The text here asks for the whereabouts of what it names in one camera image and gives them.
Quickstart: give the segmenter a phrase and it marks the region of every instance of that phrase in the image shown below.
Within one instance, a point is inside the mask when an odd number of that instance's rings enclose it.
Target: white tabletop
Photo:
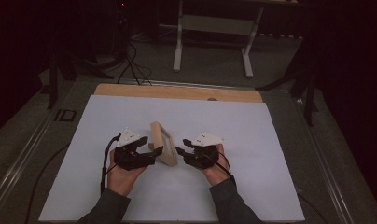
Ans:
[[[156,99],[93,95],[49,193],[40,221],[76,221],[100,196],[101,169],[110,139],[126,127],[151,142],[150,123],[158,121],[175,145],[206,131],[224,144],[238,192],[264,221],[301,221],[304,216],[264,103]],[[141,152],[148,148],[139,148]],[[203,174],[186,165],[161,161],[139,176],[124,220],[132,222],[217,221]]]

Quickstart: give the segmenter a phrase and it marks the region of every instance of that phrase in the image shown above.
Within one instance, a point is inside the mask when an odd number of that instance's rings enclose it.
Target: wooden block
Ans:
[[[153,143],[149,144],[149,148],[163,147],[162,154],[159,158],[168,166],[177,165],[177,155],[172,136],[156,121],[150,124]]]

